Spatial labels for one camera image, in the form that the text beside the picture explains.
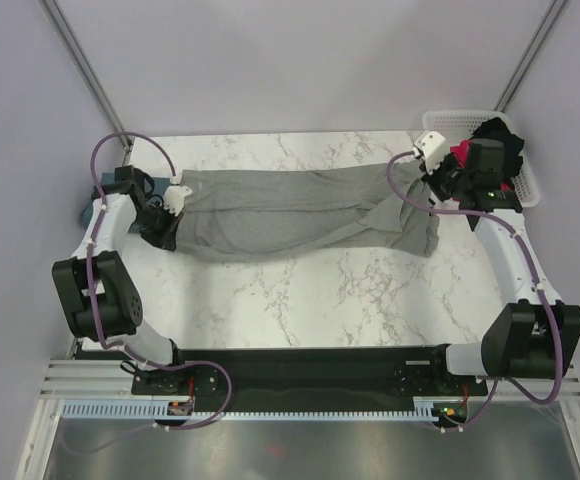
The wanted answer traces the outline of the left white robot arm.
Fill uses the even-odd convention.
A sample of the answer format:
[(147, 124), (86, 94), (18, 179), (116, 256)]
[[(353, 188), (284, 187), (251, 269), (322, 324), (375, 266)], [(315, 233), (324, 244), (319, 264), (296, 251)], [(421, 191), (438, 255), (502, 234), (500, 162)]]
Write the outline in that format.
[(123, 371), (135, 395), (181, 394), (189, 369), (176, 343), (144, 318), (137, 287), (122, 259), (126, 238), (172, 251), (188, 188), (180, 179), (153, 178), (133, 166), (118, 167), (97, 181), (86, 211), (87, 228), (76, 250), (53, 264), (51, 275), (68, 328), (77, 339), (124, 353)]

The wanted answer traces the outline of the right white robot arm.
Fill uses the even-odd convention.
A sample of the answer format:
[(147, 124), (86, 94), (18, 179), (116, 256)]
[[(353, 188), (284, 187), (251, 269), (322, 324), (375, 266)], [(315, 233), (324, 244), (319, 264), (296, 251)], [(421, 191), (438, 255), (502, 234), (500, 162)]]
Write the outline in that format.
[(440, 133), (426, 131), (415, 146), (424, 182), (440, 201), (457, 201), (456, 214), (483, 245), (504, 304), (480, 341), (448, 346), (446, 359), (428, 368), (430, 386), (447, 394), (464, 376), (545, 379), (551, 402), (580, 338), (580, 307), (564, 303), (540, 267), (521, 202), (504, 182), (503, 143), (470, 140), (459, 158)]

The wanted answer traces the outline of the grey t shirt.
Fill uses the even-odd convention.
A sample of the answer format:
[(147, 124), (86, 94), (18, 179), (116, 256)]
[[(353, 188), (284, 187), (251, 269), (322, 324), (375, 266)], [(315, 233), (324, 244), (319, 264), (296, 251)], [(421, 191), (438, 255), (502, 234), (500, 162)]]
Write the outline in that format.
[(187, 170), (192, 193), (176, 250), (213, 262), (258, 262), (328, 248), (388, 248), (429, 257), (439, 219), (413, 162), (310, 171)]

